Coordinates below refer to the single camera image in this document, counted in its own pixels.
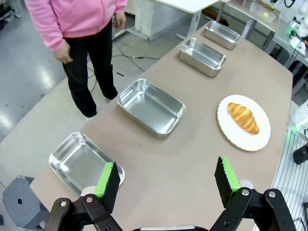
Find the beige tabletop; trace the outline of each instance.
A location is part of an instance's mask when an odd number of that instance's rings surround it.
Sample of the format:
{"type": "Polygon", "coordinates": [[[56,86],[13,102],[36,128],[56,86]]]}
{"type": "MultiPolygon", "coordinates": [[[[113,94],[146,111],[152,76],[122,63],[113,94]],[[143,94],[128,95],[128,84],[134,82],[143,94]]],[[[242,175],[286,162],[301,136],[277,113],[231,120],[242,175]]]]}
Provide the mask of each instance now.
{"type": "Polygon", "coordinates": [[[226,0],[223,2],[226,2],[229,6],[232,8],[242,12],[243,14],[247,15],[248,17],[256,20],[258,23],[261,23],[263,26],[268,28],[269,30],[276,32],[279,28],[279,12],[276,12],[275,19],[270,23],[266,21],[263,17],[257,15],[256,13],[249,10],[252,0],[247,0],[247,3],[245,6],[242,6],[243,0],[226,0]]]}
{"type": "MultiPolygon", "coordinates": [[[[125,170],[113,212],[123,230],[180,224],[210,229],[223,211],[214,177],[220,155],[229,158],[238,178],[251,180],[259,192],[273,181],[288,122],[292,74],[249,41],[241,38],[229,51],[201,33],[194,36],[227,55],[215,78],[179,61],[179,47],[142,75],[187,107],[166,140],[156,139],[132,121],[116,100],[82,129],[125,170]],[[236,148],[218,126],[217,106],[232,94],[250,97],[267,113],[271,137],[258,152],[236,148]]],[[[48,209],[59,197],[76,199],[49,166],[31,188],[48,209]]],[[[238,230],[252,227],[251,220],[243,220],[238,230]]]]}

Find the green tape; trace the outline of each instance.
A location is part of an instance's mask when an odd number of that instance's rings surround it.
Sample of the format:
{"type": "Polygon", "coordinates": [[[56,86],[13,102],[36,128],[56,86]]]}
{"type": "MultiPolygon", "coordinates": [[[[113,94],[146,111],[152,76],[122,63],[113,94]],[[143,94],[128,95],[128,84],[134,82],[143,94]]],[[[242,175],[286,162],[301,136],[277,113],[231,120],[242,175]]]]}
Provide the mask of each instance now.
{"type": "Polygon", "coordinates": [[[233,168],[229,162],[229,159],[227,157],[222,157],[221,159],[222,159],[222,164],[223,164],[230,188],[232,190],[231,197],[229,199],[229,202],[230,202],[232,195],[241,187],[241,185],[233,171],[233,168]]]}
{"type": "Polygon", "coordinates": [[[95,192],[94,192],[94,194],[98,198],[102,198],[102,196],[105,194],[107,183],[109,181],[111,170],[114,164],[115,164],[114,162],[107,162],[105,164],[105,167],[103,169],[100,179],[98,180],[98,183],[96,185],[95,192]]]}

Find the hand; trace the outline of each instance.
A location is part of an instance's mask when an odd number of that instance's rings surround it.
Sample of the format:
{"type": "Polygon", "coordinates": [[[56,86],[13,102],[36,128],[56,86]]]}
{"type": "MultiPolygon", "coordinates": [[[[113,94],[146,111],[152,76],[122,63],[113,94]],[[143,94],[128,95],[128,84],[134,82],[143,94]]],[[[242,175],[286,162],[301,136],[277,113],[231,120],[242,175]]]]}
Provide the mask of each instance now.
{"type": "Polygon", "coordinates": [[[64,64],[70,63],[73,59],[69,56],[70,46],[67,42],[58,50],[53,52],[53,56],[64,64]]]}
{"type": "Polygon", "coordinates": [[[126,16],[125,13],[115,13],[116,25],[115,28],[118,30],[122,30],[125,28],[126,16]]]}

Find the gray plastic stool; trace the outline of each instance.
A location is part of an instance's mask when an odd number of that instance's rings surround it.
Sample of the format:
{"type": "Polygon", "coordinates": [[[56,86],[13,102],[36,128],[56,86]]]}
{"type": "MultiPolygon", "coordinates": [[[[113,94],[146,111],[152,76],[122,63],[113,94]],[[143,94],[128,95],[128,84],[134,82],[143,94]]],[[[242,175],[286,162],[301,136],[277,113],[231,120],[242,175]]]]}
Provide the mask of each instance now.
{"type": "Polygon", "coordinates": [[[39,223],[48,218],[49,211],[31,190],[33,180],[31,177],[16,177],[3,192],[2,201],[16,226],[41,231],[43,228],[39,223]]]}

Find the black pants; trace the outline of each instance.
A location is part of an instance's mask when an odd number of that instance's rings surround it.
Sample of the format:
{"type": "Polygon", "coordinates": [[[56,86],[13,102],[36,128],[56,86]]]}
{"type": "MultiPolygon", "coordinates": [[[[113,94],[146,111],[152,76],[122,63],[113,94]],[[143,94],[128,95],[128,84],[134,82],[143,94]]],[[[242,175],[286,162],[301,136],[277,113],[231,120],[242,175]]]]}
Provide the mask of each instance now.
{"type": "Polygon", "coordinates": [[[87,56],[94,66],[94,73],[104,97],[112,100],[117,96],[114,87],[112,58],[112,23],[95,35],[81,38],[65,38],[70,45],[73,62],[63,64],[68,86],[78,109],[86,117],[97,114],[96,104],[88,89],[87,56]]]}

